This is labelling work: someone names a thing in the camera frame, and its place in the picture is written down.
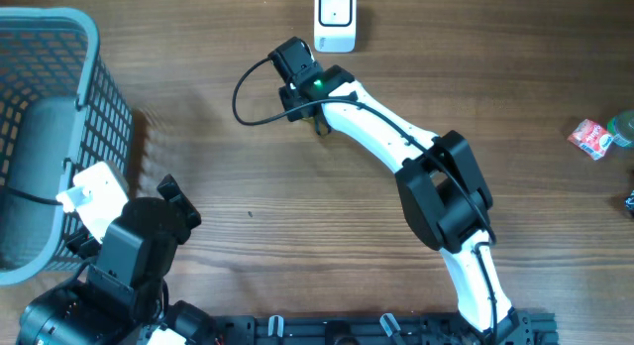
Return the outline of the red snack box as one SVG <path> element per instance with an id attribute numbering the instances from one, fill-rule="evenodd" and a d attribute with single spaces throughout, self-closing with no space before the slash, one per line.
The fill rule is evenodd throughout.
<path id="1" fill-rule="evenodd" d="M 595 161 L 605 156 L 613 139 L 614 136 L 611 133 L 589 119 L 581 121 L 567 138 Z"/>

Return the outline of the colourful tin can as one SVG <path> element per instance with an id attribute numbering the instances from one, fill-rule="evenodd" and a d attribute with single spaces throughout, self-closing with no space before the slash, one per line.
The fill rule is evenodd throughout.
<path id="1" fill-rule="evenodd" d="M 613 136 L 613 143 L 621 148 L 633 148 L 634 111 L 627 110 L 614 116 L 607 124 L 608 132 Z"/>

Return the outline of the black red snack packet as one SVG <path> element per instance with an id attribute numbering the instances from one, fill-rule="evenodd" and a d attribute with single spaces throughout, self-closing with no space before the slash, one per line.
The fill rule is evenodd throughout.
<path id="1" fill-rule="evenodd" d="M 631 191 L 630 195 L 625 199 L 624 205 L 628 212 L 634 216 L 634 191 Z"/>

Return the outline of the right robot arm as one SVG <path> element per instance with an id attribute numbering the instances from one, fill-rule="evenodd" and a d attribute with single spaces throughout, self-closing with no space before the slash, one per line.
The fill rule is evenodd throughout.
<path id="1" fill-rule="evenodd" d="M 407 122 L 347 70 L 323 68 L 297 37 L 267 58 L 284 82 L 278 94 L 289 120 L 314 118 L 391 170 L 407 225 L 445 262 L 460 316 L 478 340 L 502 343 L 518 323 L 492 260 L 492 195 L 467 140 L 456 131 L 440 136 Z"/>

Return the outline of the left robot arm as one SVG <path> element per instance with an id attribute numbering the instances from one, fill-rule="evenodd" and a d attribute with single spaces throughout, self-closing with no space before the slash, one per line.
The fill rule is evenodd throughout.
<path id="1" fill-rule="evenodd" d="M 172 175 L 158 197 L 126 203 L 100 250 L 80 270 L 36 297 L 19 321 L 19 344 L 216 344 L 215 321 L 201 309 L 168 302 L 164 280 L 176 250 L 201 217 Z"/>

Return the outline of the white barcode scanner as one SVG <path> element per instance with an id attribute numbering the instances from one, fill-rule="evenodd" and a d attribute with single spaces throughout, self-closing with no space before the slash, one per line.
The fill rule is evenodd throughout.
<path id="1" fill-rule="evenodd" d="M 358 0 L 314 0 L 314 48 L 320 53 L 354 50 Z"/>

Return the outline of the grey plastic mesh basket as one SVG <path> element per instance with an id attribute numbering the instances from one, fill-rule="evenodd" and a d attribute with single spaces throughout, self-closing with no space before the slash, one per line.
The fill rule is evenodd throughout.
<path id="1" fill-rule="evenodd" d="M 73 8 L 1 11 L 1 284 L 70 271 L 92 236 L 55 197 L 102 161 L 128 169 L 133 111 Z"/>

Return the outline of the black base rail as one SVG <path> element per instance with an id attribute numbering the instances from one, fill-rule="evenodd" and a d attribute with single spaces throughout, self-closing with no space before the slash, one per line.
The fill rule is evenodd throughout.
<path id="1" fill-rule="evenodd" d="M 475 331 L 458 313 L 375 317 L 217 317 L 214 344 L 558 345 L 555 315 L 513 310 L 495 331 Z"/>

